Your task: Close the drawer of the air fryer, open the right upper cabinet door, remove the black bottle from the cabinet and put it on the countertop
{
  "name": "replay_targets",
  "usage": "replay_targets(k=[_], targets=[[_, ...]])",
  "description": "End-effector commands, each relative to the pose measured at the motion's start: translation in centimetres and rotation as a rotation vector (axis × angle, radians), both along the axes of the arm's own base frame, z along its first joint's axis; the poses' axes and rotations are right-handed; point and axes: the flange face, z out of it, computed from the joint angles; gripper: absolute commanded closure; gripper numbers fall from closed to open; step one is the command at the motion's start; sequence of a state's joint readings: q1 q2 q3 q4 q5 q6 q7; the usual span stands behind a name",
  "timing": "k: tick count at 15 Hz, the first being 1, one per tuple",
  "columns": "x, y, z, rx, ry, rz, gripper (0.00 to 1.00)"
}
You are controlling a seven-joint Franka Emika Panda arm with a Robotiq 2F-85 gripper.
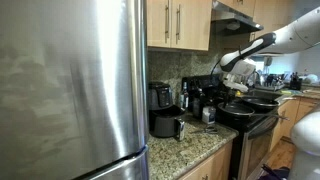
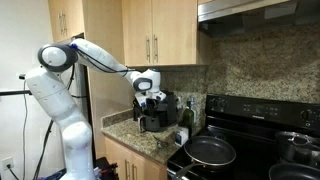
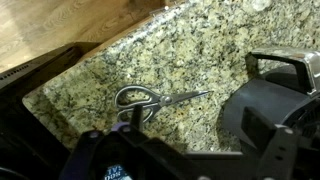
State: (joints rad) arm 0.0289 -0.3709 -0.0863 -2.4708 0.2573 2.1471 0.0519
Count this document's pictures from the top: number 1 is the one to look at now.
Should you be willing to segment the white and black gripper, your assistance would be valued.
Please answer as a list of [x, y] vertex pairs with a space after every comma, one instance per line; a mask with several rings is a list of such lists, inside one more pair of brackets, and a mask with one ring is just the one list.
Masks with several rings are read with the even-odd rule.
[[255, 69], [255, 62], [250, 58], [246, 58], [244, 60], [232, 60], [230, 62], [223, 60], [223, 84], [231, 89], [247, 92], [248, 87], [241, 81], [241, 79], [247, 78], [255, 71]]

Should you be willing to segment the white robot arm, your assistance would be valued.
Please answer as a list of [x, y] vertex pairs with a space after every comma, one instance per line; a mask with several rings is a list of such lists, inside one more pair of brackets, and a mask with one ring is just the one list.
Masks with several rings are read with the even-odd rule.
[[[249, 76], [255, 68], [250, 56], [296, 53], [317, 46], [319, 42], [320, 7], [316, 7], [290, 24], [225, 54], [220, 60], [220, 67], [227, 76]], [[320, 180], [319, 127], [320, 110], [316, 106], [291, 129], [291, 140], [297, 151], [287, 180]]]

